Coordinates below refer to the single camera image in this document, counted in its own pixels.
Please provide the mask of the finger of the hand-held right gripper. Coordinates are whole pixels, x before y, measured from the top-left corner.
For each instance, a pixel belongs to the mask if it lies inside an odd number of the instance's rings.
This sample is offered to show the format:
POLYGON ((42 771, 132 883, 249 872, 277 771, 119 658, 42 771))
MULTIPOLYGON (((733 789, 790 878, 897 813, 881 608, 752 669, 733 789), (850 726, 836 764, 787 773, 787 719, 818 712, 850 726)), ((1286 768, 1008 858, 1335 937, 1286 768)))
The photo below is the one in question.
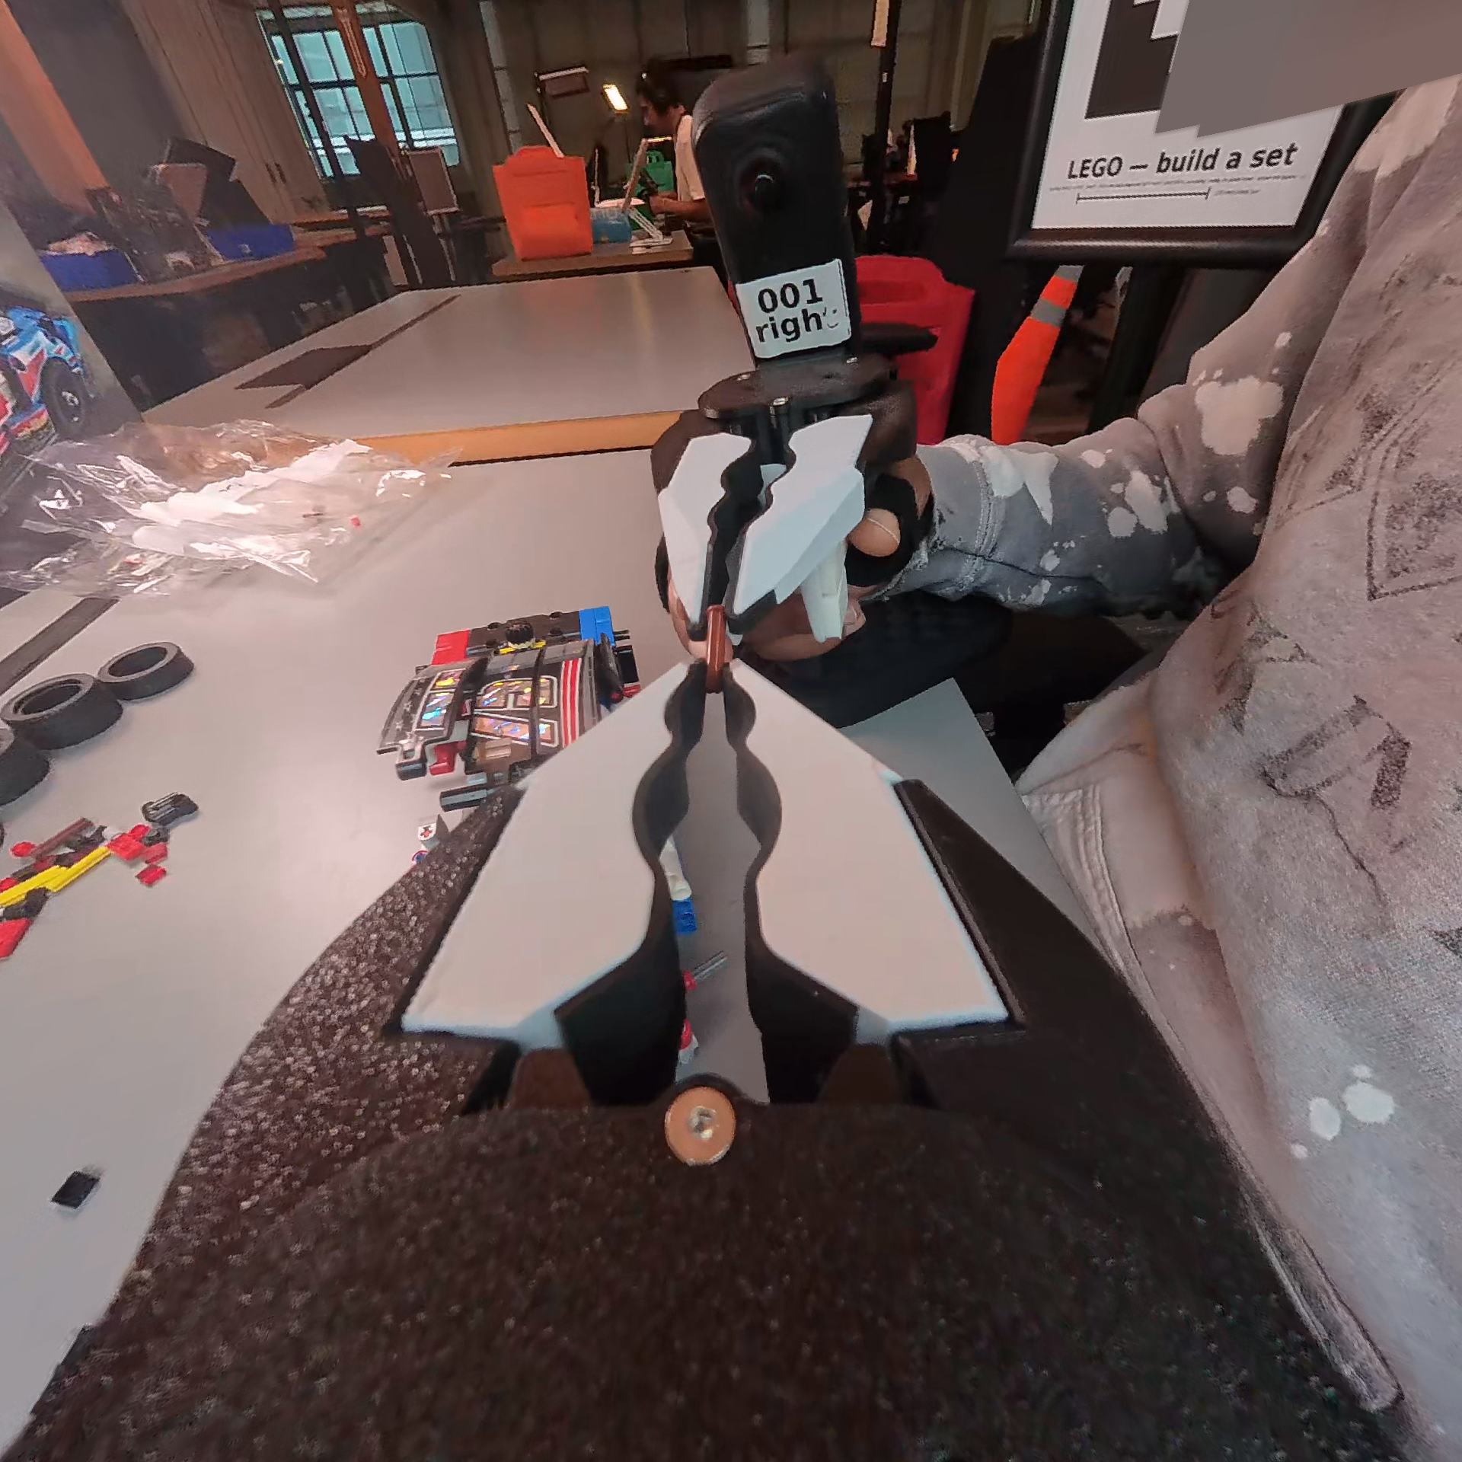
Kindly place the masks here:
POLYGON ((865 516, 860 455, 870 429, 870 415, 836 415, 792 435, 790 467, 771 482, 764 510, 728 557, 724 610, 733 639, 792 597, 801 597, 816 641, 844 636, 848 538, 865 516))
POLYGON ((682 604, 688 625, 703 629, 707 608, 723 603, 726 589, 717 570, 717 514, 757 496, 754 442, 738 432, 693 437, 662 489, 662 528, 669 582, 682 604))

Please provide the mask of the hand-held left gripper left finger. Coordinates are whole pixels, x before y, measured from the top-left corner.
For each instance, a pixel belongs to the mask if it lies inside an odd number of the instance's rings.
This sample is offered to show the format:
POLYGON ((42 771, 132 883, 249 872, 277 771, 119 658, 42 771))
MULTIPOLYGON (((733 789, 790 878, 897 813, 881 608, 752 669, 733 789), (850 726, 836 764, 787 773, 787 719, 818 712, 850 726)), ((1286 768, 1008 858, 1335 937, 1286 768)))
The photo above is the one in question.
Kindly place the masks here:
POLYGON ((535 771, 402 1010, 402 1031, 571 1057, 597 1104, 677 1074, 665 845, 689 808, 703 669, 679 665, 535 771))

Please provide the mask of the person's right forearm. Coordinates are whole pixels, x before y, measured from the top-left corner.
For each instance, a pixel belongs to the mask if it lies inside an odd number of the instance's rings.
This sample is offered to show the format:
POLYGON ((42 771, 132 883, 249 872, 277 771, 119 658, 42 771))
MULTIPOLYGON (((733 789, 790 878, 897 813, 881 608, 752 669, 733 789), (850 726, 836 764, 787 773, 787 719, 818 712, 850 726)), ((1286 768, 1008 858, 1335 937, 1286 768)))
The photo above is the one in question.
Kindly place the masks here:
POLYGON ((931 512, 883 597, 1067 615, 1206 604, 1257 554, 1292 402, 1276 380, 1215 378, 1058 448, 921 448, 931 512))

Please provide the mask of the person's right hand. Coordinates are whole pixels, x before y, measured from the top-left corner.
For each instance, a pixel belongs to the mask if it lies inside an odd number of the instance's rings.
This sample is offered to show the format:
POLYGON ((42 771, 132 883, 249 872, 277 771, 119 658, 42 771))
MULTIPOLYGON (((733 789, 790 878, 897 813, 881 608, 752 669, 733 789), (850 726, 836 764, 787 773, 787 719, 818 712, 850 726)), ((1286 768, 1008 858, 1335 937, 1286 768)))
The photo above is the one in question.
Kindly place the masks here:
MULTIPOLYGON (((888 509, 870 509, 848 540, 850 550, 884 561, 902 547, 898 519, 888 509)), ((872 589, 851 587, 843 630, 836 639, 818 641, 813 636, 804 597, 796 592, 787 603, 773 611, 740 644, 742 658, 757 655, 773 663, 790 663, 816 658, 865 625, 863 599, 872 589)), ((696 662, 707 662, 709 641, 696 641, 689 636, 689 622, 672 578, 665 578, 665 606, 674 632, 686 653, 696 662)))

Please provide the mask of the toy car body assembly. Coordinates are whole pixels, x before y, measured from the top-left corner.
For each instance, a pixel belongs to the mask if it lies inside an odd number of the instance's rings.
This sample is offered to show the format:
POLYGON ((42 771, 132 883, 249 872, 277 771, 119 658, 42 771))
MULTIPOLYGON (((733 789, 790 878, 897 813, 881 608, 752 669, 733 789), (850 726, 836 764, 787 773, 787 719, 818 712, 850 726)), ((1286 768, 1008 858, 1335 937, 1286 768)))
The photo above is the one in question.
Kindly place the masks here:
POLYGON ((378 756, 399 780, 446 777, 442 811, 512 787, 635 697, 634 643, 609 608, 441 634, 395 697, 378 756))

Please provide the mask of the person's white trousers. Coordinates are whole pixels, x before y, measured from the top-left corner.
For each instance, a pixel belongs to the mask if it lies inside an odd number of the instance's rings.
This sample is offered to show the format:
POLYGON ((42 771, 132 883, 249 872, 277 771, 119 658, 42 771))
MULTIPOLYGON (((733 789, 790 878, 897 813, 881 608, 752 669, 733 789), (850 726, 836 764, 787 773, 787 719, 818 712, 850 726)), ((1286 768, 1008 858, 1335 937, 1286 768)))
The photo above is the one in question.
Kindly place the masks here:
POLYGON ((1112 965, 1222 973, 1213 916, 1159 766, 1156 674, 1083 710, 1017 789, 1112 965))

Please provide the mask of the orange bag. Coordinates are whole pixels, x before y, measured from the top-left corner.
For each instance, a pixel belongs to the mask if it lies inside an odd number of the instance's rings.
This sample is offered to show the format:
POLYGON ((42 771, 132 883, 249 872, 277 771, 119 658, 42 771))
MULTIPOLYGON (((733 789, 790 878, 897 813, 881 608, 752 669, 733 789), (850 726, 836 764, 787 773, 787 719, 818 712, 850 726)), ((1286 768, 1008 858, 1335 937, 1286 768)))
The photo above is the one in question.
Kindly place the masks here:
POLYGON ((505 228, 521 263, 576 260, 594 249, 585 162, 526 145, 493 169, 505 228))

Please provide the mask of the white table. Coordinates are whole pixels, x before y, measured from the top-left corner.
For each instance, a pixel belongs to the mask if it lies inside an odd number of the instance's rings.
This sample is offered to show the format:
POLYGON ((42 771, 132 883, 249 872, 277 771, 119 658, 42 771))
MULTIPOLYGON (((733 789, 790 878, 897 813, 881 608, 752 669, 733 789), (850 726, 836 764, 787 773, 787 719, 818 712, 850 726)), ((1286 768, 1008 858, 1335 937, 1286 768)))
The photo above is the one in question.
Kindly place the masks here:
POLYGON ((407 291, 145 415, 263 422, 458 465, 649 448, 723 378, 752 368, 709 268, 407 291), (239 390, 301 352, 373 350, 312 390, 239 390))

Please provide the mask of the orange traffic cone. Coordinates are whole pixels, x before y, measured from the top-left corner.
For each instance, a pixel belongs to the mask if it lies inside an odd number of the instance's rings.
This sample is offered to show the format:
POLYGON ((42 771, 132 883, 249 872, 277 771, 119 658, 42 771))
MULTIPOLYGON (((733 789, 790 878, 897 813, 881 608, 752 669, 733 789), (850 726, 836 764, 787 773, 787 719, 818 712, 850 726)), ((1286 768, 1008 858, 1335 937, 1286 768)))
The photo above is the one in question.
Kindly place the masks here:
POLYGON ((991 429, 998 446, 1011 446, 1027 430, 1083 274, 1083 265, 1064 265, 1053 272, 998 361, 991 429))

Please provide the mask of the black framed sign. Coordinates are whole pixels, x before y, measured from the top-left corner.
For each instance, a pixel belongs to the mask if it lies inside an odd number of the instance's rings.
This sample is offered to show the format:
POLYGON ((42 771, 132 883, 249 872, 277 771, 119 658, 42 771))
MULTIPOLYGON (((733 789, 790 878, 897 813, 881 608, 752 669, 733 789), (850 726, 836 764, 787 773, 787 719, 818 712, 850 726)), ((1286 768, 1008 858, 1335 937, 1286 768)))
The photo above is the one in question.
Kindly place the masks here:
POLYGON ((1048 4, 1010 261, 1278 267, 1313 237, 1394 96, 1224 134, 1161 134, 1185 11, 1048 4))

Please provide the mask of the red black brick cluster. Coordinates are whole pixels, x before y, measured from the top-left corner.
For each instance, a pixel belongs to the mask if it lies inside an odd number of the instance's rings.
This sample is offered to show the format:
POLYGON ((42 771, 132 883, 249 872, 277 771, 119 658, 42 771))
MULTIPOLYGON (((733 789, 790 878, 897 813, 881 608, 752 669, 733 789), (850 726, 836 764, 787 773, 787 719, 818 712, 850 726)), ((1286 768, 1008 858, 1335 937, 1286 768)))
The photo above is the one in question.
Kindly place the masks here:
POLYGON ((143 888, 155 888, 167 878, 167 860, 174 832, 197 820, 197 801, 183 792, 171 792, 143 801, 139 822, 108 839, 110 855, 134 872, 143 888))

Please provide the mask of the dark mat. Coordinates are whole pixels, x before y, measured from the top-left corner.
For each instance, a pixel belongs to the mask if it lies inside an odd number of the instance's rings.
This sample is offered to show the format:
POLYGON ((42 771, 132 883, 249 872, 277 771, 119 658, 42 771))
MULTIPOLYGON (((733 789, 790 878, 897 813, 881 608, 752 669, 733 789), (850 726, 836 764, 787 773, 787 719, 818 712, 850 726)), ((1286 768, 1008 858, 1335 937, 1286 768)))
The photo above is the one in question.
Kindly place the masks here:
POLYGON ((239 390, 312 390, 373 350, 369 342, 317 347, 240 383, 239 390))

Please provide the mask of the clear plastic bags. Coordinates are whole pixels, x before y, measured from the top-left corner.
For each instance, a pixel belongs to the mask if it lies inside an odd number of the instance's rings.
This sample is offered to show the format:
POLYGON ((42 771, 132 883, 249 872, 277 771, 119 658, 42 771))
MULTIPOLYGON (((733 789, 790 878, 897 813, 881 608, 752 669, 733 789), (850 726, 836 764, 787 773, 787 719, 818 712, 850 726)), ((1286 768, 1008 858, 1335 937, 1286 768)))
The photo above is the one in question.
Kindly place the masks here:
POLYGON ((110 599, 247 573, 324 585, 411 528, 449 465, 263 422, 56 441, 4 484, 2 585, 110 599))

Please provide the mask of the red yellow brick assembly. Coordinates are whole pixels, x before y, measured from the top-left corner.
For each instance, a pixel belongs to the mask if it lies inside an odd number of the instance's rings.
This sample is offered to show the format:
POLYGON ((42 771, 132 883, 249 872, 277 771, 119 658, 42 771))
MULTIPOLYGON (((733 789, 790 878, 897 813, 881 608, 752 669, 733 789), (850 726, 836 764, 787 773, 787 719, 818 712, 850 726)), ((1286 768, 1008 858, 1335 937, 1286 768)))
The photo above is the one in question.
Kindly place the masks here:
POLYGON ((21 864, 2 881, 2 961, 26 940, 49 902, 112 855, 115 834, 80 818, 42 843, 19 843, 21 864))

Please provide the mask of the toy car set box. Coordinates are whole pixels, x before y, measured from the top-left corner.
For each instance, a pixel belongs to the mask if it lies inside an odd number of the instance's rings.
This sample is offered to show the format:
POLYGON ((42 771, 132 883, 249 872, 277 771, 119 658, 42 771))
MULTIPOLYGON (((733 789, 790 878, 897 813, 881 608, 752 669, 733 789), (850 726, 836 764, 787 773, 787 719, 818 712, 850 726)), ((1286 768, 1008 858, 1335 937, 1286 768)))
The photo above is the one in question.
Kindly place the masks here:
POLYGON ((61 441, 87 441, 139 420, 70 303, 2 209, 2 489, 61 441))

